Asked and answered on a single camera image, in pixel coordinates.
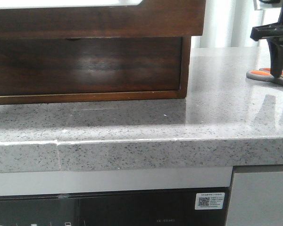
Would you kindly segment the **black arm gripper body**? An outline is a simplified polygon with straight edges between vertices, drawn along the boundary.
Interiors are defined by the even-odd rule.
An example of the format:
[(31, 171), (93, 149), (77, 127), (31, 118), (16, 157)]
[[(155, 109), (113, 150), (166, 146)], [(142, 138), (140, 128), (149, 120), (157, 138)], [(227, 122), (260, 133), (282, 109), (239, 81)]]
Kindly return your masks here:
[(276, 23), (253, 27), (250, 38), (254, 41), (269, 38), (283, 38), (283, 4)]

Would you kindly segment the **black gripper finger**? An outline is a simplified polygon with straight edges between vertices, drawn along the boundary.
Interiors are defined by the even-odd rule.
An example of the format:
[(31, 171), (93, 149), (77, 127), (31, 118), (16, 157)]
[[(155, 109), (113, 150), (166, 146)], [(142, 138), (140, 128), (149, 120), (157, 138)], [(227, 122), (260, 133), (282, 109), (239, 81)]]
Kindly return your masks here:
[(283, 72), (283, 38), (267, 39), (270, 52), (270, 69), (275, 78), (279, 78)]

